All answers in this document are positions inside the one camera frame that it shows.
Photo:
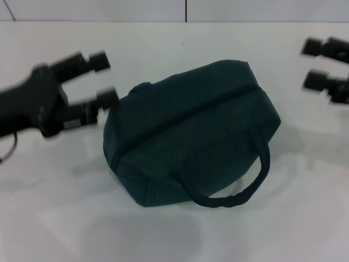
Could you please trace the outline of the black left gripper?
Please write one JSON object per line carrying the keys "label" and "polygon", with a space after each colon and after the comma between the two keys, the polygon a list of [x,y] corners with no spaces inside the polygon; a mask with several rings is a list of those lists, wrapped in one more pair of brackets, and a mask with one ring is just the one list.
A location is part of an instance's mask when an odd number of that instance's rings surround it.
{"label": "black left gripper", "polygon": [[[77,53],[57,63],[36,67],[23,82],[1,91],[1,137],[25,129],[38,129],[48,137],[53,130],[53,115],[61,105],[68,104],[62,83],[91,71],[110,68],[104,51],[85,59]],[[96,98],[68,106],[65,109],[65,128],[79,128],[98,123],[99,110],[119,106],[114,88],[97,93]]]}

